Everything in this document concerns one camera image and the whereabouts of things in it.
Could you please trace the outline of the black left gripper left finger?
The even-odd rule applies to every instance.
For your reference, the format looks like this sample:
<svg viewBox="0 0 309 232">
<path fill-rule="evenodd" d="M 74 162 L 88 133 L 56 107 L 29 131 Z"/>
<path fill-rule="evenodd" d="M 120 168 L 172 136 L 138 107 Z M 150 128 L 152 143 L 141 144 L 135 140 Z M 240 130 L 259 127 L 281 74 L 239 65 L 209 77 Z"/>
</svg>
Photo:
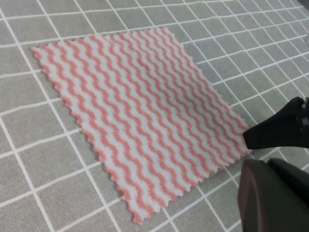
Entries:
<svg viewBox="0 0 309 232">
<path fill-rule="evenodd" d="M 307 232 L 309 174 L 282 159 L 246 159 L 238 206 L 244 232 Z"/>
</svg>

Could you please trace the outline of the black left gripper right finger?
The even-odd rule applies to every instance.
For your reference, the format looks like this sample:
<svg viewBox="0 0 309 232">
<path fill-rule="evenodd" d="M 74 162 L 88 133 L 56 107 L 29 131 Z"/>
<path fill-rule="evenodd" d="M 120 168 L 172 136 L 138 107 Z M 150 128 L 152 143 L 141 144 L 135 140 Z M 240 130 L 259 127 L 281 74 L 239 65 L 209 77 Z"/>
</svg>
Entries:
<svg viewBox="0 0 309 232">
<path fill-rule="evenodd" d="M 309 99 L 294 97 L 267 120 L 243 133 L 248 149 L 309 147 Z"/>
</svg>

